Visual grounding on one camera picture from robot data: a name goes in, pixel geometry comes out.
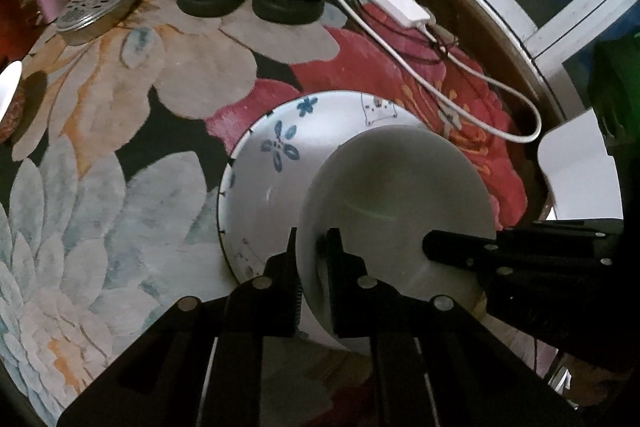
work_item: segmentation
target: blue flower print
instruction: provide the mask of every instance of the blue flower print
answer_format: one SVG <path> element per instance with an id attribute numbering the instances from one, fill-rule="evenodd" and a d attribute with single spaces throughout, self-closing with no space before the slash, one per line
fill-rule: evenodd
<path id="1" fill-rule="evenodd" d="M 314 104 L 316 104 L 318 102 L 318 98 L 317 97 L 313 97 L 311 99 L 309 99 L 309 97 L 306 97 L 302 102 L 300 102 L 296 108 L 298 110 L 300 110 L 300 118 L 302 118 L 303 116 L 305 116 L 307 113 L 311 114 L 314 111 Z"/>
<path id="2" fill-rule="evenodd" d="M 298 149 L 293 147 L 290 143 L 284 143 L 284 140 L 291 140 L 296 135 L 297 130 L 298 128 L 295 125 L 292 125 L 285 132 L 283 139 L 281 137 L 282 120 L 278 120 L 276 122 L 276 127 L 274 127 L 276 139 L 265 140 L 262 142 L 262 145 L 260 145 L 260 150 L 262 152 L 273 152 L 273 166 L 276 168 L 276 172 L 282 172 L 282 156 L 280 155 L 280 151 L 282 151 L 290 160 L 298 161 L 300 159 Z"/>

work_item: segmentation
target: plate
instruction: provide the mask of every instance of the plate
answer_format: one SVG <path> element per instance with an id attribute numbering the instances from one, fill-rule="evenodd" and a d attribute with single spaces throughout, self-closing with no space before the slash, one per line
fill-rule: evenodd
<path id="1" fill-rule="evenodd" d="M 325 91 L 287 102 L 255 122 L 230 155 L 218 193 L 218 233 L 239 282 L 262 274 L 284 252 L 306 192 L 322 164 L 347 140 L 393 125 L 424 127 L 372 94 Z"/>
<path id="2" fill-rule="evenodd" d="M 329 157 L 307 191 L 296 236 L 306 302 L 332 333 L 326 263 L 318 239 L 337 227 L 347 253 L 404 295 L 449 295 L 467 310 L 482 289 L 472 272 L 433 263 L 422 251 L 431 230 L 495 238 L 489 193 L 460 150 L 425 128 L 388 126 L 353 137 Z M 340 339 L 366 354 L 368 339 Z"/>

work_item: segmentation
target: metal screw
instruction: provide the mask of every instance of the metal screw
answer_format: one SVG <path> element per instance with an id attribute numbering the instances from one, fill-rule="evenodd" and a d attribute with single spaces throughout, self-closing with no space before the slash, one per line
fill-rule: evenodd
<path id="1" fill-rule="evenodd" d="M 453 299 L 446 295 L 439 295 L 433 299 L 433 305 L 441 312 L 448 312 L 453 309 Z"/>
<path id="2" fill-rule="evenodd" d="M 363 275 L 362 277 L 358 277 L 358 286 L 360 286 L 360 288 L 364 290 L 370 290 L 376 284 L 378 284 L 378 279 L 375 279 L 370 275 Z"/>
<path id="3" fill-rule="evenodd" d="M 260 277 L 256 277 L 253 282 L 254 288 L 257 290 L 266 290 L 272 284 L 273 284 L 273 281 L 266 275 L 261 275 Z"/>
<path id="4" fill-rule="evenodd" d="M 195 297 L 183 297 L 178 301 L 178 308 L 183 312 L 190 312 L 198 305 Z"/>

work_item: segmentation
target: white cable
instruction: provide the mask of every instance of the white cable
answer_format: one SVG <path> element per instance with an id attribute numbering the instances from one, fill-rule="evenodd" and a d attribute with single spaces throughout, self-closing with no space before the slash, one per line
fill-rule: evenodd
<path id="1" fill-rule="evenodd" d="M 519 136 L 519 135 L 516 135 L 516 134 L 511 134 L 511 133 L 502 131 L 500 129 L 496 129 L 495 127 L 492 127 L 491 125 L 489 125 L 487 123 L 484 123 L 482 120 L 479 120 L 478 118 L 474 117 L 471 113 L 465 111 L 460 106 L 456 105 L 452 100 L 449 100 L 448 96 L 445 96 L 444 94 L 442 94 L 435 87 L 431 86 L 431 84 L 428 83 L 428 81 L 426 81 L 423 77 L 421 77 L 420 74 L 418 74 L 417 71 L 415 71 L 414 68 L 412 68 L 407 63 L 407 61 L 404 60 L 404 58 L 402 58 L 401 55 L 399 55 L 398 52 L 395 51 L 395 49 L 393 49 L 389 44 L 387 44 L 385 39 L 383 39 L 380 35 L 378 35 L 358 15 L 358 13 L 355 10 L 353 10 L 347 4 L 347 2 L 345 0 L 337 0 L 337 1 L 340 4 L 340 6 L 342 6 L 342 8 L 345 10 L 345 12 L 347 12 L 350 15 L 350 17 L 353 20 L 355 20 L 364 31 L 366 31 L 378 44 L 380 44 L 380 46 L 382 46 L 384 48 L 384 50 L 398 62 L 398 64 L 400 64 L 412 77 L 414 77 L 415 80 L 421 86 L 423 86 L 425 89 L 427 89 L 435 98 L 440 100 L 444 105 L 446 105 L 447 107 L 449 107 L 450 109 L 452 109 L 453 111 L 458 113 L 460 116 L 462 116 L 463 118 L 465 118 L 469 122 L 477 125 L 480 129 L 488 132 L 489 134 L 493 134 L 493 135 L 495 135 L 495 136 L 497 136 L 499 138 L 502 138 L 502 139 L 510 141 L 510 142 L 515 142 L 515 143 L 530 143 L 530 142 L 533 142 L 533 140 L 535 140 L 540 135 L 540 131 L 542 129 L 542 117 L 540 117 L 540 112 L 538 111 L 538 109 L 536 108 L 536 106 L 534 105 L 533 102 L 531 102 L 526 96 L 524 96 L 522 93 L 520 93 L 516 89 L 513 89 L 513 87 L 505 86 L 504 84 L 498 82 L 497 80 L 492 79 L 489 76 L 485 76 L 484 74 L 480 74 L 477 71 L 474 71 L 472 68 L 469 68 L 466 64 L 463 64 L 462 62 L 460 62 L 453 55 L 447 54 L 448 57 L 450 58 L 450 60 L 452 60 L 459 67 L 463 68 L 463 70 L 468 71 L 469 73 L 474 74 L 475 76 L 478 76 L 479 78 L 482 78 L 483 80 L 487 81 L 488 83 L 493 84 L 494 86 L 500 87 L 501 89 L 504 89 L 504 90 L 510 92 L 511 94 L 514 94 L 515 96 L 517 96 L 519 99 L 521 99 L 523 102 L 525 102 L 531 108 L 531 110 L 533 111 L 533 114 L 534 114 L 534 116 L 536 118 L 536 129 L 533 132 L 533 134 L 530 134 L 528 136 Z M 435 37 L 433 37 L 433 35 L 431 35 L 427 31 L 427 29 L 425 28 L 424 25 L 421 26 L 419 29 L 420 29 L 420 31 L 422 33 L 424 33 L 426 35 L 426 37 L 428 39 L 431 39 L 434 42 L 438 42 L 437 39 L 435 39 Z"/>

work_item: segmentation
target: floral rug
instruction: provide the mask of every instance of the floral rug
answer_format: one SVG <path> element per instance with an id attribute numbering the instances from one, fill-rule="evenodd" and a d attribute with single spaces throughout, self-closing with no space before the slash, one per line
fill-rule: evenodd
<path id="1" fill-rule="evenodd" d="M 484 81 L 437 63 L 417 32 L 372 24 L 451 100 L 513 130 Z M 50 26 L 24 65 L 39 96 L 1 152 L 0 357 L 48 425 L 178 298 L 235 287 L 216 188 L 244 131 L 281 103 L 332 89 L 391 100 L 473 162 L 497 229 L 527 207 L 514 169 L 522 151 L 436 103 L 332 4 L 320 22 L 281 26 L 258 19 L 250 2 L 197 19 L 175 0 L 143 0 L 82 46 L 66 46 Z M 369 375 L 364 357 L 270 339 L 261 422 L 355 425 L 372 412 Z"/>

